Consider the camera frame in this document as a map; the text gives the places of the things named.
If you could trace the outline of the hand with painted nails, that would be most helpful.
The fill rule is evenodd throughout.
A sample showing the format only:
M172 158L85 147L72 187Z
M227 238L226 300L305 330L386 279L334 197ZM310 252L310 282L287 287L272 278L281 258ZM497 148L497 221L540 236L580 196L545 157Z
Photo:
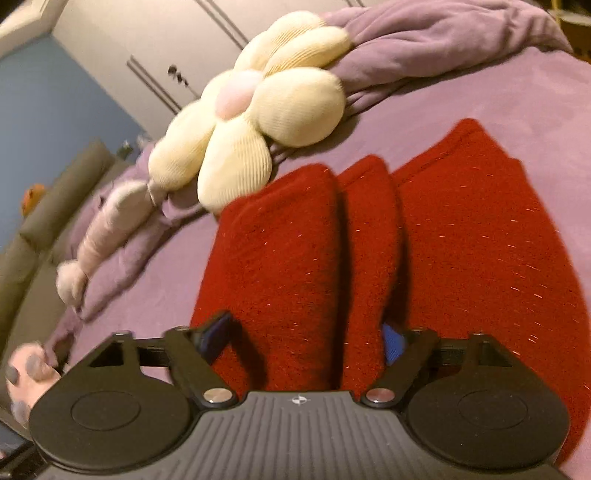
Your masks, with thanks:
M38 342L24 343L10 356L5 378L14 419L28 428L30 413L37 401L61 378L48 362Z

